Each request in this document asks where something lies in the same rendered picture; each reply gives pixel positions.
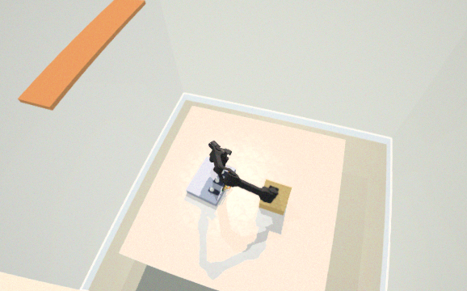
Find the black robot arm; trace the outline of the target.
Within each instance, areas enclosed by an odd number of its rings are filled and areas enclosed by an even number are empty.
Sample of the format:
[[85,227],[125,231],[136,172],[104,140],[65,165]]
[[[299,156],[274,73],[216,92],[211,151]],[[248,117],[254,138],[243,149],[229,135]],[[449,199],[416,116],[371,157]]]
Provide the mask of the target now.
[[[278,194],[278,188],[270,186],[266,188],[263,186],[259,188],[251,183],[246,182],[243,179],[240,179],[238,174],[236,174],[232,169],[224,167],[222,164],[222,159],[226,157],[227,153],[225,152],[224,148],[215,142],[214,140],[208,143],[208,146],[212,149],[211,153],[209,154],[209,161],[214,163],[215,172],[218,174],[220,181],[229,187],[235,188],[239,187],[244,189],[248,192],[251,192],[258,196],[262,201],[271,203]],[[222,171],[227,170],[228,174],[225,178],[222,176]]]

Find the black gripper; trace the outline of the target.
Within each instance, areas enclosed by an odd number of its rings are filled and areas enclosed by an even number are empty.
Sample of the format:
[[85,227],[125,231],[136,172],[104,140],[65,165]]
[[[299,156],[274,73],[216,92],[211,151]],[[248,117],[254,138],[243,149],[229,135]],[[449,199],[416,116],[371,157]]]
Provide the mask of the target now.
[[[225,152],[226,152],[229,156],[232,154],[232,151],[229,150],[229,149],[226,149],[226,148],[225,148]],[[227,157],[227,155],[226,155],[225,158],[223,158],[223,159],[221,160],[224,167],[225,167],[225,164],[228,162],[228,160],[229,160],[229,157]]]

